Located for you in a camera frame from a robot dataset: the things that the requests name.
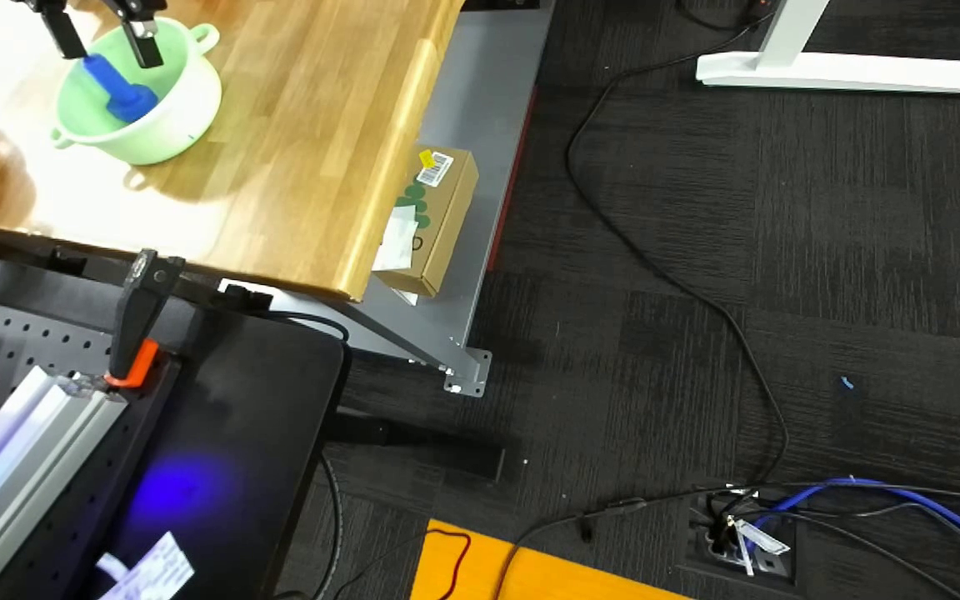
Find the blue plastic object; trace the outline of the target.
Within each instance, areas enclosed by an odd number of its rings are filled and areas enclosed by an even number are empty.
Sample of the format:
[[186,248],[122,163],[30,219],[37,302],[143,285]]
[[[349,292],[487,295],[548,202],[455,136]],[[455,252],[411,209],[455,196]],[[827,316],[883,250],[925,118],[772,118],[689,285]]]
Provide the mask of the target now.
[[85,69],[108,93],[108,109],[118,120],[135,122],[156,106],[156,93],[150,85],[130,82],[103,52],[86,52]]

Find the green plastic pot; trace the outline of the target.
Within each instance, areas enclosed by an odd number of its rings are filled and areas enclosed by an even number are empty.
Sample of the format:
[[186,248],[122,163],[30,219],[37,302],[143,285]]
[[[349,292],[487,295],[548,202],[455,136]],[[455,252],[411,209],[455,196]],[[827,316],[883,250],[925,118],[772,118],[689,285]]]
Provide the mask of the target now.
[[109,112],[109,93],[85,69],[69,66],[52,95],[58,145],[92,145],[130,166],[153,166],[186,153],[218,120],[223,82],[210,63],[221,44],[212,23],[156,21],[156,45],[163,63],[140,66],[122,29],[112,26],[90,44],[126,82],[150,85],[156,104],[126,122]]

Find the small cardboard box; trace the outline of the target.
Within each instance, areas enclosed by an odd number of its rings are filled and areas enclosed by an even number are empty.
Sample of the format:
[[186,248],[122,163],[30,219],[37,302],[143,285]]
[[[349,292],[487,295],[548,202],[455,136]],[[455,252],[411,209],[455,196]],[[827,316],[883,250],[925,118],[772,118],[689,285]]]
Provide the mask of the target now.
[[469,149],[421,145],[416,166],[393,202],[372,274],[398,291],[437,295],[481,169]]

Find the black perforated breadboard plate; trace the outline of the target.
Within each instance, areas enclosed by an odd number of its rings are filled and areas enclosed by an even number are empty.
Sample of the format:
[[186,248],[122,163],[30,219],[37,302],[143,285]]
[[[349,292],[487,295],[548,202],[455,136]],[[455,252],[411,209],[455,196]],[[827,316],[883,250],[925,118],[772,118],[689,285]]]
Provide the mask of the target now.
[[[30,366],[52,378],[85,378],[103,391],[108,363],[109,338],[103,329],[0,302],[0,405]],[[126,412],[13,554],[0,572],[0,600],[78,600],[86,594],[92,559],[109,541],[118,510],[156,431],[168,386],[171,380],[156,380],[130,395],[112,393],[126,402]]]

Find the white paper label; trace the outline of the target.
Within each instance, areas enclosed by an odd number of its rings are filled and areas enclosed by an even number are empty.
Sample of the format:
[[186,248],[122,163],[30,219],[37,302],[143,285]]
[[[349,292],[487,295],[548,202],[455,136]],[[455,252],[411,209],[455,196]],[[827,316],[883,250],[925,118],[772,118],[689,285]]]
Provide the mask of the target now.
[[103,554],[98,570],[109,578],[101,600],[173,600],[195,581],[195,564],[173,533],[163,533],[135,565]]

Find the orange floor mat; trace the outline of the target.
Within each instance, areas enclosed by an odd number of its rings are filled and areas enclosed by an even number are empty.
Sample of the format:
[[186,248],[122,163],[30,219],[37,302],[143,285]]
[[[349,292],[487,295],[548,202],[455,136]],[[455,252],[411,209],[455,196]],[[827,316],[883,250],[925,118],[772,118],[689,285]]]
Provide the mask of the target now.
[[411,600],[689,600],[687,594],[431,520]]

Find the white desk foot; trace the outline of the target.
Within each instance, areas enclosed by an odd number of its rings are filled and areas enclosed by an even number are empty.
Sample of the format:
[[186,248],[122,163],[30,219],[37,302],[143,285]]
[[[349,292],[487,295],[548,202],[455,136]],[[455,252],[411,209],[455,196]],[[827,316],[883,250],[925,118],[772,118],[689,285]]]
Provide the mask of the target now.
[[960,95],[960,60],[816,52],[807,45],[829,0],[780,0],[758,50],[699,52],[705,85],[945,93]]

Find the aluminium extrusion rail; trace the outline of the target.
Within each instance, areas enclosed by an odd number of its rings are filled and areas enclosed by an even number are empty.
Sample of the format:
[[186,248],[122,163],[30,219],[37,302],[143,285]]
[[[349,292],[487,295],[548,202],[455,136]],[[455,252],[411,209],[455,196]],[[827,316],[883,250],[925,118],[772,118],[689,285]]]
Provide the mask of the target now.
[[30,366],[0,405],[0,572],[126,402],[85,378]]

